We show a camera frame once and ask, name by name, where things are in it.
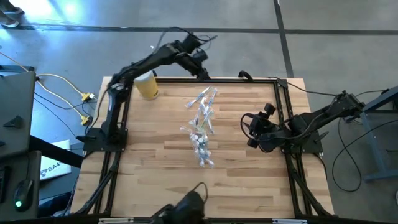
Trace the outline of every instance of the crumpled plastic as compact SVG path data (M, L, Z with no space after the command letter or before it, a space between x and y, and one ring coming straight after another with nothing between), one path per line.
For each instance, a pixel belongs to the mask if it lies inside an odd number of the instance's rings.
M208 149L208 136L207 132L210 134L214 134L213 125L211 123L211 118L214 115L214 110L211 108L214 98L217 94L216 88L211 88L210 86L206 88L202 93L199 94L191 102L196 102L200 100L199 108L193 120L189 121L189 125L192 127L187 128L182 126L180 128L181 131L189 132L189 138L192 144L193 151L195 156L199 160L199 165L205 167L205 164L208 164L210 167L214 167L214 162L210 159L211 152Z

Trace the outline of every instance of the concrete floor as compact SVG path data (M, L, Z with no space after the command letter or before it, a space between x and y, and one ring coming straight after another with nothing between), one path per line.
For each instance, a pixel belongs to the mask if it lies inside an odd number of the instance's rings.
M24 25L57 24L103 27L194 27L278 29L272 0L11 0L22 7ZM280 0L286 29L317 30L397 30L398 2L395 0ZM235 77L240 70L254 77L286 77L279 34L217 33L208 50L205 67L211 76ZM89 32L0 29L1 51L37 73L55 73L67 77L84 91L98 93L102 77L151 52L159 32ZM169 33L164 42L181 39L181 33ZM305 79L308 90L361 93L398 84L398 35L287 35L294 77ZM0 57L0 64L11 64ZM177 66L157 69L160 76L187 76ZM46 78L45 85L76 105L80 96L64 82ZM62 102L40 87L37 93ZM376 97L360 97L365 102ZM326 96L309 95L312 110L329 104ZM75 134L83 134L74 111L58 109L44 102L61 117ZM334 157L342 148L337 122L322 129L329 131L323 140L328 174ZM342 124L343 139L350 142L363 133L361 126ZM49 142L74 136L41 105L35 103L32 134ZM361 172L376 170L366 139L350 147ZM337 162L337 181L352 188L358 173L346 154ZM346 218L398 222L395 192L398 179L363 182L354 193L341 191L329 178L335 213Z

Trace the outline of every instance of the white cable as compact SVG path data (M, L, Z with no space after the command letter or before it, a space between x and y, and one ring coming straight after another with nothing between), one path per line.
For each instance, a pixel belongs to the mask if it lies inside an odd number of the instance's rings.
M67 80L66 78L63 78L62 76L60 76L60 75L54 75L54 74L49 74L49 73L43 73L43 74L38 74L38 75L36 75L37 77L40 77L40 76L52 76L52 77L57 77L57 78L61 78L62 80L64 80L65 82L67 82L70 86L72 86L72 88L74 89L74 90L76 90L81 96L83 96L83 93L80 91L80 90L78 90L69 80Z
M26 68L25 68L23 65L21 65L20 63L18 63L16 60L14 60L14 59L8 57L6 54L4 54L4 53L2 53L2 52L0 52L0 54L2 54L3 56L5 56L6 58L8 58L9 60L11 60L11 61L13 61L14 63L16 63L17 65L19 65L23 70L29 72L28 69L26 69Z
M47 91L47 92L53 94L54 96L60 98L60 99L63 100L63 101L65 101L67 104L69 104L69 106L71 106L71 107L76 111L76 113L78 113L78 114L80 115L80 117L84 118L84 116L83 116L75 107L73 107L73 105L72 105L71 103L69 103L69 101L67 101L66 99L64 99L62 96L60 96L60 95L58 95L58 94L56 94L56 93L54 93L54 92L48 90L46 87L43 86L43 84L42 84L40 81L37 81L37 83L38 83L45 91Z

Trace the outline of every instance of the yellow cup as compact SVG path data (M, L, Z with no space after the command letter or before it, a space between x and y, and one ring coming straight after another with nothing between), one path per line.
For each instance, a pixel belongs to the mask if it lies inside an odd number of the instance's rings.
M153 71L149 71L134 80L139 93L145 100L154 100L159 95L156 78Z

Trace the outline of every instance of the wooden table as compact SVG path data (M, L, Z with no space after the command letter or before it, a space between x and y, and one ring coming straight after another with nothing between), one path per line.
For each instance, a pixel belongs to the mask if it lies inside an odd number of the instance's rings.
M104 77L101 93L110 77ZM289 82L305 88L303 79ZM211 158L215 168L202 168L195 158L188 133L180 131L193 119L198 104L186 109L209 84L159 83L160 95L153 101L143 100L134 89L130 102L126 150L121 157L114 194L112 216L149 217L164 205L176 204L197 183L209 187L207 217L270 218L293 217L292 199L285 158L279 149L265 154L246 145L247 138L239 127L244 113L258 113L266 103L276 105L274 88L267 84L216 84L212 119L214 135L209 135ZM289 87L293 113L310 111L307 94ZM108 99L100 108L96 126L106 116ZM275 113L271 121L278 123ZM98 185L103 152L83 161L72 211L88 200ZM333 213L328 184L321 162L304 154L303 164L308 187L319 202ZM108 196L104 191L103 208ZM302 194L299 194L302 211Z

